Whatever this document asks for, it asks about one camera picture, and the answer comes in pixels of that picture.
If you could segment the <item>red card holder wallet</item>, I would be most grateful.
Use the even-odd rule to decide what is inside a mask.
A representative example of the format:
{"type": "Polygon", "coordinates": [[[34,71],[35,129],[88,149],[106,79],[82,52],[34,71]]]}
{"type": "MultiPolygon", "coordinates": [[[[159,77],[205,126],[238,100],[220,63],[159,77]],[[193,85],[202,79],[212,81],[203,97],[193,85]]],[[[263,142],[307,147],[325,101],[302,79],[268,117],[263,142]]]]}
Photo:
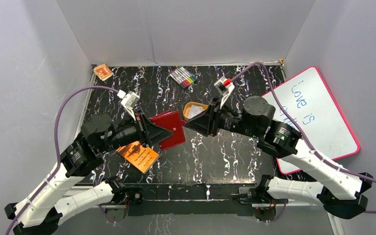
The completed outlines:
{"type": "Polygon", "coordinates": [[[186,141],[183,130],[185,121],[181,120],[179,111],[165,111],[161,114],[153,116],[151,121],[172,132],[172,135],[159,142],[161,150],[167,150],[186,141]]]}

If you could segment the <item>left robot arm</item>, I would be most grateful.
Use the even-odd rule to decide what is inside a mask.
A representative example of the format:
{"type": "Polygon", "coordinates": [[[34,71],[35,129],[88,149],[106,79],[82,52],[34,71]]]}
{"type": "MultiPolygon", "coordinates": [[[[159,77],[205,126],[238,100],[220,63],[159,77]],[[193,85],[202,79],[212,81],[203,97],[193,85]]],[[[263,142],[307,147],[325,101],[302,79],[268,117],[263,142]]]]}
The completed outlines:
{"type": "Polygon", "coordinates": [[[16,235],[50,235],[69,218],[94,206],[131,202],[135,190],[117,177],[69,197],[65,194],[103,164],[103,154],[136,141],[149,147],[171,136],[170,130],[154,124],[142,112],[117,126],[106,113],[93,115],[81,126],[74,142],[59,154],[42,184],[24,200],[5,207],[13,222],[11,230],[16,235]]]}

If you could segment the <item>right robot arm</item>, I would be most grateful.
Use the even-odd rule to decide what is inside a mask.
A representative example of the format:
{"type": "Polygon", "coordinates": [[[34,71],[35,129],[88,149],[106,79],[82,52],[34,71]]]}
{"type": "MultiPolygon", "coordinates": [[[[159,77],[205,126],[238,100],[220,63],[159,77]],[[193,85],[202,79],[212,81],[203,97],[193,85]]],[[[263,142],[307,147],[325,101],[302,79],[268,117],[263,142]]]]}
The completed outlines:
{"type": "Polygon", "coordinates": [[[318,158],[318,153],[306,146],[298,130],[274,119],[275,111],[275,107],[260,96],[247,98],[241,111],[234,111],[214,98],[207,105],[187,103],[183,116],[185,127],[203,136],[215,136],[219,130],[226,130],[255,138],[258,149],[295,165],[313,178],[313,182],[301,182],[264,175],[255,192],[237,196],[241,203],[292,199],[322,206],[343,219],[364,213],[368,205],[364,192],[372,186],[369,174],[353,176],[343,172],[332,160],[318,158]]]}

